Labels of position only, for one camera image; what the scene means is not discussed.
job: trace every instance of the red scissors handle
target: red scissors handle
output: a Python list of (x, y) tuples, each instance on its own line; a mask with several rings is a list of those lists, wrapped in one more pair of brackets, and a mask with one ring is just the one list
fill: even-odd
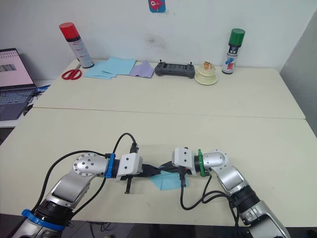
[(75, 80), (80, 78), (82, 75), (82, 72), (79, 69), (71, 69), (65, 73), (63, 73), (63, 75), (61, 76), (62, 79), (65, 80)]

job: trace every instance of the spray can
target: spray can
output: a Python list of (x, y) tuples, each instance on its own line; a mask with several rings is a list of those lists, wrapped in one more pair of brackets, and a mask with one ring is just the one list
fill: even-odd
[(238, 50), (242, 45), (242, 41), (245, 35), (245, 31), (239, 28), (234, 28), (231, 30), (231, 35), (229, 39), (229, 47), (224, 58), (222, 65), (222, 72), (226, 74), (232, 74), (233, 69), (237, 63)]
[(94, 66), (94, 62), (91, 59), (84, 42), (80, 38), (80, 35), (72, 22), (66, 22), (59, 25), (61, 32), (63, 33), (66, 41), (68, 42), (71, 50), (78, 59), (80, 65), (83, 68), (90, 68)]

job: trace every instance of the black remote controller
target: black remote controller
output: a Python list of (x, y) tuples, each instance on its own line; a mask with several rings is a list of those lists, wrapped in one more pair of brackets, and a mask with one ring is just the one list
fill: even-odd
[(189, 78), (195, 77), (195, 68), (190, 62), (190, 64), (172, 64), (165, 63), (162, 60), (159, 60), (160, 63), (155, 67), (155, 73), (158, 76), (162, 75), (178, 75), (178, 76), (187, 76)]

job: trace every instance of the laptop keyboard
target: laptop keyboard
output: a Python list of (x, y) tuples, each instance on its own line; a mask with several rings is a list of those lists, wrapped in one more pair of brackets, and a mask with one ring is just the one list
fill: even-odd
[(26, 92), (5, 92), (0, 94), (0, 106), (5, 106), (9, 104), (25, 103), (32, 91)]

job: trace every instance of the blue clamp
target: blue clamp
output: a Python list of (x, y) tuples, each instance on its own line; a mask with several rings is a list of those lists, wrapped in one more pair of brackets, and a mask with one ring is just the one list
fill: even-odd
[(37, 218), (31, 213), (29, 209), (24, 209), (22, 212), (22, 216), (28, 218), (31, 222), (34, 222), (35, 224), (38, 224), (46, 228), (50, 228), (55, 231), (63, 231), (65, 229), (64, 226), (55, 225)]
[(106, 179), (108, 179), (108, 178), (111, 177), (111, 170), (112, 170), (114, 158), (115, 158), (115, 154), (114, 154), (114, 153), (111, 153), (111, 154), (110, 154), (110, 159), (109, 159), (109, 164), (108, 164), (107, 173), (105, 174), (105, 178), (106, 178)]

